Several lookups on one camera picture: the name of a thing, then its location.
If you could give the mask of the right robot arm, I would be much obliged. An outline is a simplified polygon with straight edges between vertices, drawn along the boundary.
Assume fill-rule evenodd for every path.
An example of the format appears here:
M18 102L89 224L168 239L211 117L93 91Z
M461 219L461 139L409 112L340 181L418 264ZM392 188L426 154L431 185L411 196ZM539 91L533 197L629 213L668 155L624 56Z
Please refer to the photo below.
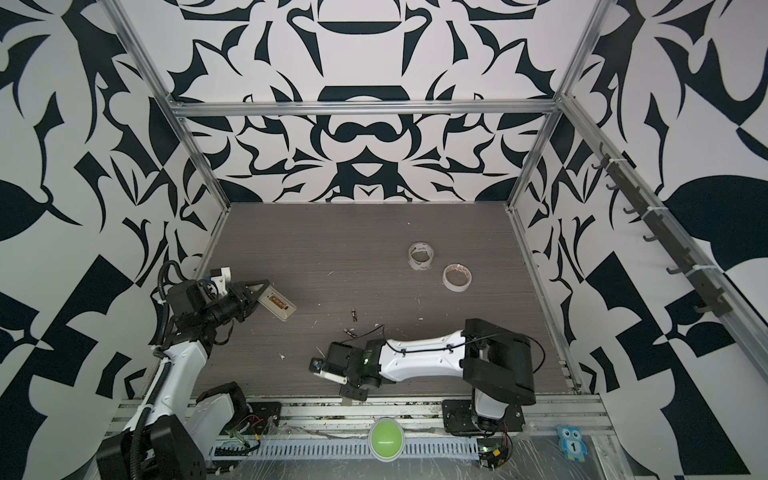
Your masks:
M441 403L444 430L453 436L492 436L520 431L523 407L536 403L530 336L472 318L462 329L430 339L403 341L386 336L355 347L333 342L309 370L340 385L339 395L364 402L384 384L431 377L458 378L471 387L468 400Z

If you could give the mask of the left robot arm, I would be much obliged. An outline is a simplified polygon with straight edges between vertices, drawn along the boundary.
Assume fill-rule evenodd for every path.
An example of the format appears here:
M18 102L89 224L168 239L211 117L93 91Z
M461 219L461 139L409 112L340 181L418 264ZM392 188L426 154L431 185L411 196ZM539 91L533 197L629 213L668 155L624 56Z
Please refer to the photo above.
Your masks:
M258 307L268 280L238 281L228 269L200 279L169 279L176 261L157 277L163 319L152 340L159 364L136 413L95 455L103 479L204 479L207 456L220 432L248 414L240 386L208 390L187 411L199 374L219 345L217 330L243 322Z

